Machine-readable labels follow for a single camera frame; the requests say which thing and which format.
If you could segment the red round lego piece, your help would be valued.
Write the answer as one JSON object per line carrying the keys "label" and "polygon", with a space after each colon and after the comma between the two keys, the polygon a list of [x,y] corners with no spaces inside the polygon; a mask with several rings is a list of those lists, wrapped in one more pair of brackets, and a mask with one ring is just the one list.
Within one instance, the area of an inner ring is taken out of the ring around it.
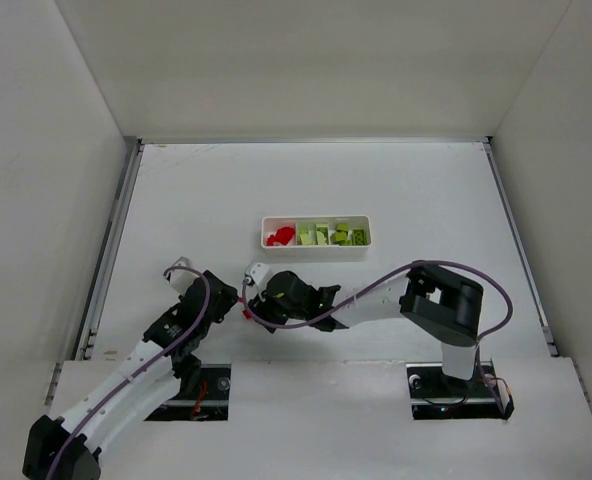
{"label": "red round lego piece", "polygon": [[266,245],[270,247],[274,246],[287,246],[295,236],[295,228],[290,226],[284,226],[277,229],[274,233],[267,237]]}

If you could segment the pale green square lego brick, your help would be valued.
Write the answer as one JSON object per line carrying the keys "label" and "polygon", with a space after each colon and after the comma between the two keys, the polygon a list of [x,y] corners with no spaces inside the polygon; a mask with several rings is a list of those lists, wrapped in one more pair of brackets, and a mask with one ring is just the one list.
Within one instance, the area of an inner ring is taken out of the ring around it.
{"label": "pale green square lego brick", "polygon": [[308,226],[297,227],[297,244],[301,246],[311,246],[314,244],[311,230]]}

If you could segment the large lime green lego brick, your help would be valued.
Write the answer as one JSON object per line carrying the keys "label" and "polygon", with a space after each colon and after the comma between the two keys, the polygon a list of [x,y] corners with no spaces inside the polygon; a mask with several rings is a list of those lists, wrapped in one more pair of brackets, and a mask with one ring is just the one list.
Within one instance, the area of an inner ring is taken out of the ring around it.
{"label": "large lime green lego brick", "polygon": [[316,244],[319,246],[329,244],[329,225],[327,223],[317,223],[315,225]]}

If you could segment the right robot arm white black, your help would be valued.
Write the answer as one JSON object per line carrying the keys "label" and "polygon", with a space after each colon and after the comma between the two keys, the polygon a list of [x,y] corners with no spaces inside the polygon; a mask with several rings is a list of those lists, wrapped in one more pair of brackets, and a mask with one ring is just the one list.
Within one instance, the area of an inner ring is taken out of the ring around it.
{"label": "right robot arm white black", "polygon": [[442,372],[474,376],[484,289],[439,265],[420,262],[366,287],[314,287],[292,271],[251,264],[243,280],[246,313],[273,333],[311,327],[347,330],[366,322],[405,318],[441,343]]}

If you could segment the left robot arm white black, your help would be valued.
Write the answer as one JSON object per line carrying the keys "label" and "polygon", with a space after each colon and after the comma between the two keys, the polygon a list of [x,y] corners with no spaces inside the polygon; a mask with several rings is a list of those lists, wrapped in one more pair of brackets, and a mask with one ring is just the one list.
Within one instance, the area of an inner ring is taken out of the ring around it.
{"label": "left robot arm white black", "polygon": [[195,278],[127,358],[75,406],[33,423],[22,464],[26,478],[99,479],[103,456],[128,427],[199,383],[201,361],[194,351],[239,295],[208,270],[178,269]]}

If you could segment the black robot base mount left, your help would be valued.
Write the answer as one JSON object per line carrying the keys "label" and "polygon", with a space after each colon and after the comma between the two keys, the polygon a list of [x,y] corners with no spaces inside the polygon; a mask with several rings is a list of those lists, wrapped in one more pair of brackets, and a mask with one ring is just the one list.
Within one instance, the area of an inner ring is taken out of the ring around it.
{"label": "black robot base mount left", "polygon": [[229,416],[232,366],[203,364],[193,387],[161,404],[147,422],[222,422]]}

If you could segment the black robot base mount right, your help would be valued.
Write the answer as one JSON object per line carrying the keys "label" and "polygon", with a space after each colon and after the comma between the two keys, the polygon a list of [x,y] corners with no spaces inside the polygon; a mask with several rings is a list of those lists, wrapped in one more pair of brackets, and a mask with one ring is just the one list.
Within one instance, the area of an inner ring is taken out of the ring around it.
{"label": "black robot base mount right", "polygon": [[448,377],[438,363],[406,366],[414,420],[506,421],[515,411],[511,389],[492,362],[474,369],[471,380]]}

